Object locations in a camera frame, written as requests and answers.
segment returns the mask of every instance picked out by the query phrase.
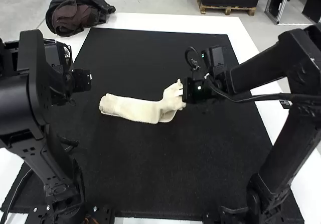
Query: black jacket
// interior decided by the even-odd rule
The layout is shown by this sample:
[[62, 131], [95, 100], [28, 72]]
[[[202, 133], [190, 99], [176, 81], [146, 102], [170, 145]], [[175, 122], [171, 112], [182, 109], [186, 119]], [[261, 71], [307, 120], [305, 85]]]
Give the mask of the black jacket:
[[116, 8], [105, 0], [52, 0], [46, 23], [53, 33], [69, 37], [82, 32], [85, 27], [105, 23], [107, 15], [115, 11]]

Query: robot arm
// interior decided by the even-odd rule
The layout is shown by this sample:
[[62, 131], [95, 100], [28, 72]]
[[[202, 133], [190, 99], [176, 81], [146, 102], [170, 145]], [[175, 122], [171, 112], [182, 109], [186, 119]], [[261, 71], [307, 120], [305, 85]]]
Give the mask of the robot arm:
[[[197, 60], [189, 58], [192, 51]], [[281, 212], [292, 180], [321, 140], [321, 25], [285, 32], [274, 46], [232, 69], [227, 69], [220, 47], [202, 51], [201, 56], [190, 48], [185, 56], [192, 77], [184, 82], [184, 102], [210, 98], [238, 103], [276, 99], [292, 102], [274, 146], [248, 183], [248, 209], [221, 211], [221, 223], [240, 219], [268, 223]], [[283, 77], [287, 77], [291, 93], [235, 97]]]
[[20, 156], [40, 177], [52, 222], [81, 223], [82, 173], [49, 125], [51, 105], [64, 105], [73, 92], [91, 88], [90, 71], [73, 69], [66, 47], [44, 40], [39, 30], [0, 44], [0, 148]]

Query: concrete floor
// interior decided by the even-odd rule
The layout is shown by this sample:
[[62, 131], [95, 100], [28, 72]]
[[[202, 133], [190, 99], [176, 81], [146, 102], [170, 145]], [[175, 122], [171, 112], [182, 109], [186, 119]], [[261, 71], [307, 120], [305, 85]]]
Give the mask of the concrete floor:
[[[45, 14], [51, 0], [0, 0], [0, 37], [4, 41], [16, 40], [19, 32], [40, 29], [44, 36], [53, 33], [46, 26]], [[106, 0], [114, 5], [117, 12], [154, 13], [177, 15], [201, 15], [196, 0]], [[277, 41], [278, 35], [298, 26], [276, 26], [264, 13], [267, 0], [259, 0], [255, 16], [250, 17], [245, 11], [233, 11], [227, 17], [239, 17], [259, 51], [263, 51]], [[285, 22], [309, 23], [292, 6], [298, 4], [291, 0], [286, 8]], [[207, 11], [206, 16], [224, 16], [222, 10]], [[283, 91], [289, 91], [287, 80], [279, 81]]]

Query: black cable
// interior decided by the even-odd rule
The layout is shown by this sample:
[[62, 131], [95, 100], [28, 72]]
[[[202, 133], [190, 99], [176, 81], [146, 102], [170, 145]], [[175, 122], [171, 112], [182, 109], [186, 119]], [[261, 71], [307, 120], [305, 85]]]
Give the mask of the black cable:
[[[63, 139], [63, 141], [68, 142], [68, 144], [67, 144], [67, 143], [64, 143], [64, 144], [66, 144], [66, 145], [69, 145], [69, 146], [65, 149], [66, 153], [70, 153], [70, 152], [71, 152], [75, 147], [77, 147], [78, 144], [79, 144], [78, 141], [69, 140], [69, 139], [64, 138], [64, 137], [61, 137], [61, 136], [59, 136], [59, 135], [57, 135], [57, 136], [58, 136], [59, 139]], [[32, 169], [30, 169], [30, 170], [28, 170], [28, 172], [21, 178], [21, 180], [20, 180], [18, 186], [16, 187], [15, 192], [14, 192], [14, 194], [13, 194], [13, 196], [12, 196], [12, 199], [11, 199], [11, 201], [10, 201], [8, 207], [7, 207], [7, 210], [6, 210], [6, 211], [4, 212], [4, 214], [2, 215], [2, 218], [1, 218], [1, 220], [0, 220], [0, 224], [5, 224], [5, 223], [6, 223], [6, 220], [7, 220], [7, 218], [8, 218], [8, 214], [9, 214], [9, 211], [10, 211], [13, 203], [16, 201], [16, 198], [18, 197], [18, 196], [17, 196], [17, 193], [20, 191], [20, 188], [24, 186], [23, 183], [25, 183], [25, 182], [28, 180], [28, 178], [31, 176], [32, 173], [33, 173], [33, 171], [32, 171]]]
[[196, 53], [198, 57], [198, 61], [203, 61], [203, 58], [200, 56], [200, 54], [196, 51], [194, 47], [188, 47], [185, 51], [185, 60], [187, 64], [192, 68], [192, 71], [201, 71], [204, 75], [205, 80], [208, 82], [209, 87], [212, 91], [217, 93], [218, 95], [226, 98], [227, 100], [235, 103], [244, 103], [244, 102], [252, 102], [252, 101], [267, 101], [267, 100], [287, 100], [291, 102], [305, 102], [305, 101], [314, 101], [314, 102], [321, 102], [320, 96], [315, 95], [307, 95], [307, 94], [293, 94], [293, 93], [273, 93], [273, 94], [260, 94], [260, 95], [254, 95], [249, 98], [241, 98], [241, 99], [235, 99], [229, 94], [223, 92], [221, 89], [215, 86], [213, 77], [209, 73], [205, 73], [202, 68], [195, 64], [190, 62], [190, 59], [188, 58], [189, 53], [193, 51]]
[[197, 61], [194, 61], [194, 63], [191, 62], [191, 59], [189, 59], [189, 53], [190, 52], [194, 52], [197, 55], [198, 61], [201, 61], [201, 57], [200, 54], [198, 53], [198, 51], [196, 51], [196, 49], [194, 47], [188, 47], [185, 51], [185, 60], [187, 62], [187, 64], [191, 67], [192, 70], [197, 70], [200, 68], [199, 65], [196, 65]]
[[291, 102], [304, 102], [304, 101], [316, 101], [321, 102], [320, 96], [314, 95], [307, 95], [307, 94], [292, 94], [292, 93], [272, 93], [272, 94], [261, 94], [261, 95], [254, 95], [249, 98], [242, 98], [242, 99], [234, 99], [227, 93], [223, 92], [219, 88], [217, 88], [210, 78], [206, 78], [209, 87], [218, 95], [232, 101], [235, 103], [244, 103], [244, 102], [252, 102], [252, 101], [267, 101], [267, 100], [287, 100]]
[[5, 224], [7, 218], [8, 218], [8, 214], [9, 214], [9, 210], [11, 209], [11, 206], [12, 206], [12, 203], [16, 200], [16, 194], [17, 192], [19, 191], [20, 187], [22, 186], [22, 183], [25, 181], [25, 179], [29, 178], [31, 176], [31, 174], [33, 173], [32, 169], [30, 169], [23, 177], [22, 179], [20, 180], [18, 186], [16, 187], [16, 190], [14, 192], [14, 195], [12, 196], [12, 199], [8, 205], [8, 208], [7, 210], [4, 212], [2, 218], [1, 218], [1, 221], [0, 221], [0, 224]]

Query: table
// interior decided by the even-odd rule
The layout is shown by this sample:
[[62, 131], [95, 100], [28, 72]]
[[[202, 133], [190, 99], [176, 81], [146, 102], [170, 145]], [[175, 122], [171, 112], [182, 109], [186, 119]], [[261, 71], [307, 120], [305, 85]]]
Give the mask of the table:
[[[242, 63], [259, 53], [249, 34], [237, 17], [180, 16], [116, 13], [100, 28], [147, 30], [159, 32], [183, 32], [204, 34], [227, 34], [235, 55]], [[56, 37], [72, 47], [76, 59], [89, 29], [70, 38]], [[251, 90], [252, 94], [282, 92], [277, 82]], [[272, 143], [275, 142], [288, 115], [278, 101], [256, 102], [257, 109]], [[22, 159], [5, 149], [0, 149], [0, 203], [2, 203], [22, 165]], [[314, 150], [292, 183], [292, 191], [306, 224], [321, 223], [321, 155]], [[9, 214], [7, 223], [23, 224], [27, 214]], [[192, 224], [194, 221], [116, 218], [116, 224]]]

